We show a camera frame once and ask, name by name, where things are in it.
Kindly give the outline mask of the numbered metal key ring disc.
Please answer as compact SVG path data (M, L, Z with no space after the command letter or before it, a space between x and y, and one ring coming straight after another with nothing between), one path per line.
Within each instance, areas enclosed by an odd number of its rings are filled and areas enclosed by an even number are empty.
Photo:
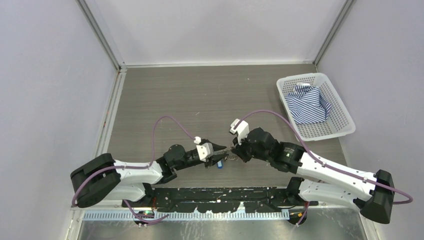
M214 155L221 161L238 161L240 157L233 152L233 147L228 147L226 149L218 150L214 152Z

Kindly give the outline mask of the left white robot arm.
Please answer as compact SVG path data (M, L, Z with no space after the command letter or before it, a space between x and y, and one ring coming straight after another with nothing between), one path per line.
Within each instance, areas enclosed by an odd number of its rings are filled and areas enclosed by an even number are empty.
M125 162L103 153L70 174L74 190L71 205L92 207L103 200L136 202L148 207L153 202L152 185L166 184L177 178L177 171L204 165L206 168L225 160L226 146L197 138L195 148L185 150L174 144L152 162Z

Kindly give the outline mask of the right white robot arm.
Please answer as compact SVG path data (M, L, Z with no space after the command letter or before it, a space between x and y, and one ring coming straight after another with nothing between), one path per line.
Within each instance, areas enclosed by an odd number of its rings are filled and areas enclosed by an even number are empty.
M376 223L390 223L395 193L386 188L394 187L388 171L372 173L338 164L295 143L278 141L260 127L229 132L235 136L231 151L243 162L257 159L295 175L285 192L291 205L327 202L351 208Z

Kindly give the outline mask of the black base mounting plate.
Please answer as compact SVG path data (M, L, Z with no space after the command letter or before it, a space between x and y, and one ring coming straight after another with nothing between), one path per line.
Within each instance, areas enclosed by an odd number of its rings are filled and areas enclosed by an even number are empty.
M277 187L156 187L142 199L130 201L133 208L151 208L160 213L276 213L303 208L306 203L285 188Z

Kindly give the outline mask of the blue key tag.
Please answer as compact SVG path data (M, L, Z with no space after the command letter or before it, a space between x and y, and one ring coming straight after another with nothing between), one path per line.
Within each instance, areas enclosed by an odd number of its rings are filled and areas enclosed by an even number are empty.
M222 160L220 160L220 161L217 163L217 168L218 168L218 169L222 169L222 168L223 168L223 166L224 166L224 162L223 162Z

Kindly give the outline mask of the blue striped shirt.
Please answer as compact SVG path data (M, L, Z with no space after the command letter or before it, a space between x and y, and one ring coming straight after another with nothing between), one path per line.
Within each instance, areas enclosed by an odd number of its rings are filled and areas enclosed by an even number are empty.
M309 83L297 83L284 99L297 125L324 123L332 110L320 88Z

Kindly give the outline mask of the white plastic basket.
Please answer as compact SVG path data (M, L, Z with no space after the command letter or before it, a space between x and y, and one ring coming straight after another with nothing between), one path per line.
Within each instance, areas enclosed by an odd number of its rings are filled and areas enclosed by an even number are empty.
M320 88L325 99L332 105L327 121L314 124L296 124L287 106L285 96L292 92L298 83L307 83ZM329 78L323 73L305 73L283 77L277 80L280 100L289 122L303 141L321 141L338 138L353 133L355 123Z

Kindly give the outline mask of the aluminium frame rail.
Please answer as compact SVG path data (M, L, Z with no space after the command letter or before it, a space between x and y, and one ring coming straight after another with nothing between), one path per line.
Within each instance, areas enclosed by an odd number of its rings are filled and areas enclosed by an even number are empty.
M127 70L128 67L123 64L117 71L106 107L106 112L100 125L100 134L94 152L95 157L108 151ZM70 209L70 222L64 237L65 240L78 239L83 223L84 213L84 208L72 207Z

